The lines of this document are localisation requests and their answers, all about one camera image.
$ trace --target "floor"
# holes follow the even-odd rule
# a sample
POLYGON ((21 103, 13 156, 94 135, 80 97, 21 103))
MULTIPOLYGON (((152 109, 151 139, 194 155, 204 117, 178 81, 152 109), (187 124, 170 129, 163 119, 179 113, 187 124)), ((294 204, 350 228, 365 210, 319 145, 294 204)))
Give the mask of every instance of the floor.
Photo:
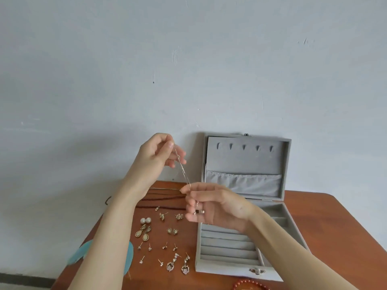
POLYGON ((47 290, 47 288, 36 288, 36 287, 29 287, 29 286, 18 286, 18 285, 0 283, 0 290, 47 290))

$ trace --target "brown wooden tabletop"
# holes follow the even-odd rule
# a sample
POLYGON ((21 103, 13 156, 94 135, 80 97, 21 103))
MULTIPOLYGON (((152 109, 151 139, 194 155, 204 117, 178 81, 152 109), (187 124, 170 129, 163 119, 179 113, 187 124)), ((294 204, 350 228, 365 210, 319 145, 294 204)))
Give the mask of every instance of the brown wooden tabletop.
MULTIPOLYGON (((176 182, 157 181, 155 187, 180 188, 183 184, 176 182)), ((178 196, 178 191, 150 190, 145 197, 164 198, 178 196)), ((285 204, 301 231, 311 252, 329 267, 343 276, 359 289, 387 289, 387 252, 375 239, 351 216, 351 214, 335 199, 324 193, 308 193, 286 191, 285 204)), ((129 274, 123 278, 122 289, 157 289, 157 290, 228 290, 238 278, 217 274, 195 272, 195 253, 197 240, 197 224, 186 219, 178 221, 174 214, 185 210, 184 198, 172 200, 140 201, 141 206, 171 206, 177 209, 137 208, 133 217, 131 242, 134 246, 133 262, 129 274), (162 222, 159 212, 165 215, 162 222), (134 236, 141 227, 140 219, 152 218, 152 230, 149 241, 144 242, 142 249, 137 247, 141 238, 134 236), (167 228, 178 229, 176 236, 167 234, 167 228), (162 247, 168 242, 167 249, 162 247), (174 253, 182 256, 175 263, 175 269, 168 272, 166 264, 172 261, 174 253), (186 254, 190 273, 183 275, 181 267, 186 254), (139 261, 145 256, 143 264, 139 261), (158 259, 164 263, 160 267, 158 259)), ((85 241, 94 237, 99 221, 90 231, 85 241)), ((76 264, 67 266, 52 286, 52 290, 65 290, 69 287, 82 259, 76 264)), ((282 282, 259 280, 270 289, 287 289, 282 282)))

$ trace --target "forearm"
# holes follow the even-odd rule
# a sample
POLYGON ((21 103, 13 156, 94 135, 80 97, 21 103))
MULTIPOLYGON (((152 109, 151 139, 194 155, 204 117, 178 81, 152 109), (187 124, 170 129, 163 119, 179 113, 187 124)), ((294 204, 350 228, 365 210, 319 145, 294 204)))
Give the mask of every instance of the forearm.
POLYGON ((246 230, 290 289, 356 289, 255 207, 246 230))
POLYGON ((136 202, 128 191, 113 197, 69 290, 121 289, 136 202))

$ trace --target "gray jewelry box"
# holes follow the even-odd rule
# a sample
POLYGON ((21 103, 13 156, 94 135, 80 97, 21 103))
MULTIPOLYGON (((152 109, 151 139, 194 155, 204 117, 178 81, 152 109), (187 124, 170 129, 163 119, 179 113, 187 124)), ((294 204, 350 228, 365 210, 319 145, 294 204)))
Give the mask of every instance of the gray jewelry box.
MULTIPOLYGON (((283 203, 290 144, 286 138, 206 133, 202 182, 218 183, 242 195, 308 249, 283 203)), ((249 237, 202 223, 198 225, 195 269, 282 281, 249 237)))

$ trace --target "gray wall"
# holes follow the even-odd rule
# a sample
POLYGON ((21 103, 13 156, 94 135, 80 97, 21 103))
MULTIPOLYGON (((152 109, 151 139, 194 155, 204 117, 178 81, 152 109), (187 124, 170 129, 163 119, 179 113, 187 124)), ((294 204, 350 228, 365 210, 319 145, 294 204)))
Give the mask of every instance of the gray wall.
POLYGON ((386 9, 1 0, 0 272, 57 277, 158 131, 191 180, 198 132, 292 138, 286 188, 334 195, 387 248, 386 9))

